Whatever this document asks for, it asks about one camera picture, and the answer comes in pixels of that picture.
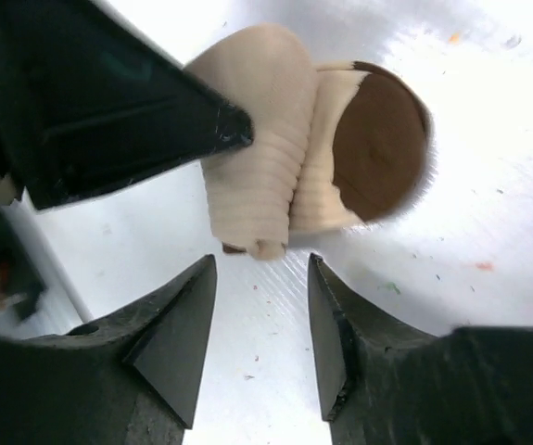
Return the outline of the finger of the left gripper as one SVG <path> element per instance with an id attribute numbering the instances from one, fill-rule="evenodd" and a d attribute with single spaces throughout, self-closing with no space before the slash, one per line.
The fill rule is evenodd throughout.
<path id="1" fill-rule="evenodd" d="M 99 197 L 251 144 L 251 118 L 94 1 L 0 1 L 0 205 Z"/>

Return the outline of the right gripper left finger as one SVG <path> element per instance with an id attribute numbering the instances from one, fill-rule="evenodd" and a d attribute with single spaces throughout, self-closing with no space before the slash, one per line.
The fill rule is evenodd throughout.
<path id="1" fill-rule="evenodd" d="M 217 285 L 207 255 L 68 334 L 0 336 L 0 444 L 179 444 L 194 423 Z"/>

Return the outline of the cream and brown sock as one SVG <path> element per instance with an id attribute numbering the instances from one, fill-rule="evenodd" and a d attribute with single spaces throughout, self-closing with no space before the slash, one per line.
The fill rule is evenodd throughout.
<path id="1" fill-rule="evenodd" d="M 273 23 L 225 37 L 186 70 L 253 123 L 250 146 L 201 162 L 210 229 L 227 254 L 277 260 L 293 234 L 384 219 L 424 178 L 430 112 L 389 70 L 316 65 Z"/>

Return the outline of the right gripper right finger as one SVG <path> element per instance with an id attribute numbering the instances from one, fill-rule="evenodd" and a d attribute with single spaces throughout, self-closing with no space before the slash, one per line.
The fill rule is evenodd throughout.
<path id="1" fill-rule="evenodd" d="M 533 327 L 422 332 L 308 267 L 322 418 L 335 444 L 533 444 Z"/>

